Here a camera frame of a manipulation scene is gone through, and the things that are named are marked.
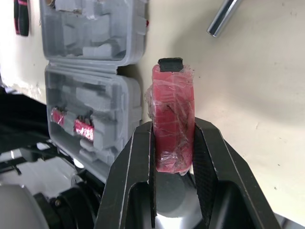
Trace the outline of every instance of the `black rubber tip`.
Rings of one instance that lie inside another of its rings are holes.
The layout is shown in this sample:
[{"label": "black rubber tip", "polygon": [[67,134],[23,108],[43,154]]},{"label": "black rubber tip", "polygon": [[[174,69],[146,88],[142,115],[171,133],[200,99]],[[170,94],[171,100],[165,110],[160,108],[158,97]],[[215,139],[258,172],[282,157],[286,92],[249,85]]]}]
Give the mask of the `black rubber tip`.
[{"label": "black rubber tip", "polygon": [[180,72],[183,69],[183,59],[180,57],[163,58],[158,61],[160,72]]}]

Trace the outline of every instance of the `red object wrapped in plastic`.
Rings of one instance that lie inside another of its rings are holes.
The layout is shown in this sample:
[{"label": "red object wrapped in plastic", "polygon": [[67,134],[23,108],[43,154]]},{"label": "red object wrapped in plastic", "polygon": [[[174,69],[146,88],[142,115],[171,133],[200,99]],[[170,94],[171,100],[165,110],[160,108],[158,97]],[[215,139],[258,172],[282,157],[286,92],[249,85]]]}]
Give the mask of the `red object wrapped in plastic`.
[{"label": "red object wrapped in plastic", "polygon": [[81,135],[88,140],[92,141],[94,140],[93,138],[93,131],[94,127],[90,124],[87,124],[85,122],[82,122],[79,119],[75,119],[74,121],[74,130],[78,135]]},{"label": "red object wrapped in plastic", "polygon": [[57,107],[52,108],[51,111],[51,117],[52,121],[63,127],[64,125],[64,117],[65,117],[65,112]]},{"label": "red object wrapped in plastic", "polygon": [[180,72],[160,72],[156,65],[152,73],[146,98],[156,141],[156,169],[184,175],[193,160],[193,70],[185,65]]}]

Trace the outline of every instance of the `tool box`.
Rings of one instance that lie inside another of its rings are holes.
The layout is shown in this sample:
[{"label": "tool box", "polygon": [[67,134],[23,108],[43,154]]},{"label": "tool box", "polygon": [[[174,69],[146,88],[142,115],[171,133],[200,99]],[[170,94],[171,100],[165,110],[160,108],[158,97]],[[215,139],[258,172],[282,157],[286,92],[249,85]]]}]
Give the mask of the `tool box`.
[{"label": "tool box", "polygon": [[117,68],[143,55],[146,1],[40,0],[51,140],[102,182],[142,115],[138,83]]}]

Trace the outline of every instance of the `black machine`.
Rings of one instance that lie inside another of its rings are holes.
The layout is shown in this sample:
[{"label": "black machine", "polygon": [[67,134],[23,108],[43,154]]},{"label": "black machine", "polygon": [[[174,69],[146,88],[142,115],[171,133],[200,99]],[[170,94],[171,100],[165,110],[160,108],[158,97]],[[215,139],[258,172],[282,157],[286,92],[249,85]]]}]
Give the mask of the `black machine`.
[{"label": "black machine", "polygon": [[[196,118],[193,170],[198,229],[279,229],[248,164],[211,123]],[[156,170],[151,122],[136,128],[112,165],[94,229],[155,227]]]}]

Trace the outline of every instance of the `black handle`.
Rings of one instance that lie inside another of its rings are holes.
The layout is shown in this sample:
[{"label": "black handle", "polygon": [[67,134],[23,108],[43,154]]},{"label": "black handle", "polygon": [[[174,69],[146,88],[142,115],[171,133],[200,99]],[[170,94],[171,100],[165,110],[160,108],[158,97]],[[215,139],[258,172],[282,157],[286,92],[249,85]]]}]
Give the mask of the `black handle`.
[{"label": "black handle", "polygon": [[18,27],[21,36],[29,35],[29,12],[28,12],[28,2],[27,0],[18,0],[19,4],[19,17],[18,17]]},{"label": "black handle", "polygon": [[15,24],[16,34],[19,34],[18,17],[19,17],[19,4],[18,4],[18,0],[14,0],[14,24]]}]

